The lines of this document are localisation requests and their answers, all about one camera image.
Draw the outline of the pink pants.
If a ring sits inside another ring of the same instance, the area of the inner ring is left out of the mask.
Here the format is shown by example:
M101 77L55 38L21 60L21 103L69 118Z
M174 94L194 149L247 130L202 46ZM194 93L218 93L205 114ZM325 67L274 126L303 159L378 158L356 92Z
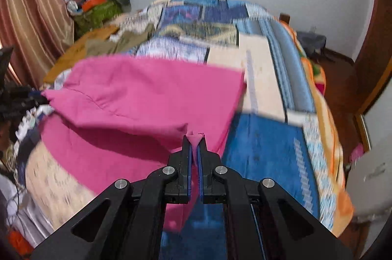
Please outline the pink pants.
M60 226L114 181L142 180L181 148L206 139L222 154L245 92L245 73L181 60L114 55L78 62L63 87L45 91L40 124L60 170L35 194Z

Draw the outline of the orange blanket under cover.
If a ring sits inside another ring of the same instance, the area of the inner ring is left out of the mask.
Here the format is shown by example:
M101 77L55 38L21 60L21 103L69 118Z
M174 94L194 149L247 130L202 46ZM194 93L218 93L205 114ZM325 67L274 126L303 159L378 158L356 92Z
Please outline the orange blanket under cover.
M296 32L285 22L281 22L280 25L290 36L289 42L297 48L302 63L300 69L304 72L316 109L315 113L291 111L288 118L292 123L299 123L304 128L318 187L319 220L336 237L339 237L352 220L354 206L345 191L343 149L338 130L324 97L325 72L320 65L305 56Z

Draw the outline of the brown perforated wooden board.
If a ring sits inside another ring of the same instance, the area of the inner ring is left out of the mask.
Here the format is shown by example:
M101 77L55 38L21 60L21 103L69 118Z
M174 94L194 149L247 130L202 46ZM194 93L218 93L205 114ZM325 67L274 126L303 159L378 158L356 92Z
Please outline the brown perforated wooden board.
M54 66L43 78L43 84L53 84L57 76L70 68L78 61L86 58L85 44L92 39L106 40L119 29L116 25L94 29L80 37L66 52L54 63Z

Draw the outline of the striped brown curtain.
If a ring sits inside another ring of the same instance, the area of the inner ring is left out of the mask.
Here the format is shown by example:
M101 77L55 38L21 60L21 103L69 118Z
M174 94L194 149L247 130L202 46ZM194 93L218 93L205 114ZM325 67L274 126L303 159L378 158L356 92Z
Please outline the striped brown curtain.
M11 80L38 88L73 43L64 0L1 0L1 45L13 47Z

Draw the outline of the blue patchwork bed cover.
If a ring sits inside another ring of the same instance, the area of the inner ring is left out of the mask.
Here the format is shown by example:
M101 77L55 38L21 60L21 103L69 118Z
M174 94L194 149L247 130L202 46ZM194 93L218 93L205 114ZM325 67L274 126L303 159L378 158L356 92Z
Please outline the blue patchwork bed cover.
M143 31L149 23L155 27L152 36L135 54L130 50L120 54L242 70L245 92L229 125L225 149L218 154L222 164L249 180L273 179L321 223L304 128L288 118L291 111L315 113L316 109L297 48L280 21L246 1L159 0L131 16L122 29ZM190 138L183 139L191 143ZM223 206L204 204L200 198L197 147L201 140L206 142L202 137L197 145L191 143L189 202L166 206L158 259L228 259ZM40 136L26 166L26 185L49 220L35 191L49 180L50 170L59 171L60 165L48 158ZM54 232L65 223L54 226Z

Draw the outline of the white appliance box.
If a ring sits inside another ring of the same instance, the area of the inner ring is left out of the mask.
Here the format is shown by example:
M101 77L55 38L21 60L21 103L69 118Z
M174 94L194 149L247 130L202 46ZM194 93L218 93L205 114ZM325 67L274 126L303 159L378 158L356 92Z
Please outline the white appliance box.
M373 221L391 211L391 139L383 139L356 161L346 191L355 222Z

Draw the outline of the olive green folded garment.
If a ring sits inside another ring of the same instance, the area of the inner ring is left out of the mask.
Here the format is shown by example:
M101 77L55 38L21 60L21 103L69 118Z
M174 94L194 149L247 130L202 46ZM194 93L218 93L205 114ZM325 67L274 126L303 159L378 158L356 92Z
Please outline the olive green folded garment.
M135 54L137 48L144 42L146 42L155 31L155 27L152 23L149 23L142 33L136 33L134 31L125 31L120 38L114 42L109 39L90 39L85 44L86 57L99 57L111 54L120 54L127 51L131 51L131 54Z

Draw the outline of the dark chair with clothes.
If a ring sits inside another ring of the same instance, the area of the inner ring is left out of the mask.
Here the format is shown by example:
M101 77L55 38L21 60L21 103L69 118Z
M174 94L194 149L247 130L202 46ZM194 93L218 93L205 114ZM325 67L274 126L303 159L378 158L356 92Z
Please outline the dark chair with clothes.
M313 32L295 31L289 26L290 16L285 13L280 13L279 21L288 27L288 30L294 35L296 41L300 43L309 59L319 62L322 58L327 58L325 36Z

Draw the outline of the brown wooden door frame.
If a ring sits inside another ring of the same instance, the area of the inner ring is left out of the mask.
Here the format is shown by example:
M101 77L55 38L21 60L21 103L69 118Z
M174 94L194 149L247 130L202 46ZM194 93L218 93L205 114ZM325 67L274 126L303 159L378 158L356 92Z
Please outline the brown wooden door frame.
M363 150L371 148L365 114L391 78L391 0L374 0L366 38L354 64L356 78L355 124Z

